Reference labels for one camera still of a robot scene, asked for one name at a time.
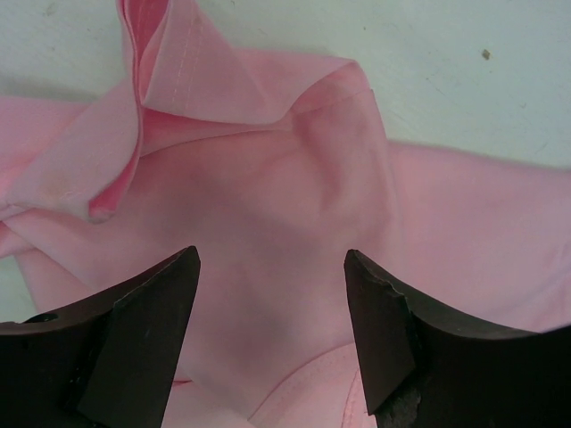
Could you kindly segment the pink t shirt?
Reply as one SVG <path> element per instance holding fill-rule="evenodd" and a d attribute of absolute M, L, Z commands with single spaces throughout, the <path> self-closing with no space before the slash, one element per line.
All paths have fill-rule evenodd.
<path fill-rule="evenodd" d="M 1 253 L 39 314 L 187 248 L 158 427 L 380 427 L 344 260 L 497 325 L 570 330 L 570 175 L 385 136 L 365 73 L 236 48 L 194 1 L 120 1 L 101 98 L 1 99 Z"/>

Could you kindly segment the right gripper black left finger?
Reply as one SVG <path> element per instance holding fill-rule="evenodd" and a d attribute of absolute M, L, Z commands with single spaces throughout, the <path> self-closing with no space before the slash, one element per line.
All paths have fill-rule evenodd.
<path fill-rule="evenodd" d="M 83 300 L 2 323 L 2 426 L 160 426 L 200 265 L 187 248 Z"/>

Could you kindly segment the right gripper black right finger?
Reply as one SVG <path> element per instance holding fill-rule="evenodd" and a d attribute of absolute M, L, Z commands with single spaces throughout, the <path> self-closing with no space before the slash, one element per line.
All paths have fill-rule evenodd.
<path fill-rule="evenodd" d="M 567 427 L 570 330 L 454 309 L 360 251 L 344 260 L 368 412 L 380 427 Z"/>

